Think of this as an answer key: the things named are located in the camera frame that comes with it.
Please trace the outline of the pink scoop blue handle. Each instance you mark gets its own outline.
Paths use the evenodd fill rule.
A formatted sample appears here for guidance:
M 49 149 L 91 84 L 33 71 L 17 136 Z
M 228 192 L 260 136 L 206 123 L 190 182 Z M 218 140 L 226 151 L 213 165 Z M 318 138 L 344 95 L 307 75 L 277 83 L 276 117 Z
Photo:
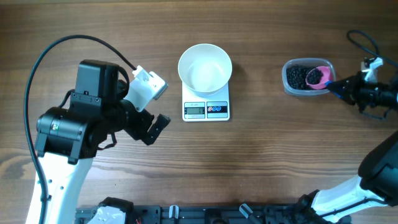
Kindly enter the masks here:
M 307 73 L 305 78 L 306 84 L 314 90 L 322 90 L 326 88 L 326 84 L 333 79 L 331 68 L 327 66 L 319 66 L 313 68 Z

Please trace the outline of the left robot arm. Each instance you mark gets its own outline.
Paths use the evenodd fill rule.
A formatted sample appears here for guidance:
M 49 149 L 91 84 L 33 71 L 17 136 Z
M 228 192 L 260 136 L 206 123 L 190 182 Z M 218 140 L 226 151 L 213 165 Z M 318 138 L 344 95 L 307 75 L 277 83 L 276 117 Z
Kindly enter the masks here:
M 35 180 L 27 223 L 71 223 L 100 144 L 125 131 L 149 146 L 170 123 L 145 109 L 167 89 L 165 80 L 141 66 L 133 81 L 120 75 L 127 72 L 115 63 L 81 61 L 75 88 L 66 95 L 69 108 L 52 107 L 39 117 L 35 149 L 44 178 Z

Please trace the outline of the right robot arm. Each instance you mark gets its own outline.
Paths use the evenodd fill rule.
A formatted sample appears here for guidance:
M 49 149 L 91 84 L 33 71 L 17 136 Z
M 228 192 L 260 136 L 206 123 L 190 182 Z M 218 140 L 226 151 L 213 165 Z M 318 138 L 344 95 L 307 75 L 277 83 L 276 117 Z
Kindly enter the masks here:
M 364 73 L 329 82 L 326 87 L 362 113 L 367 106 L 397 110 L 397 82 L 365 81 Z M 303 195 L 290 215 L 292 223 L 349 223 L 353 213 L 397 205 L 397 133 L 375 147 L 353 178 L 336 187 Z

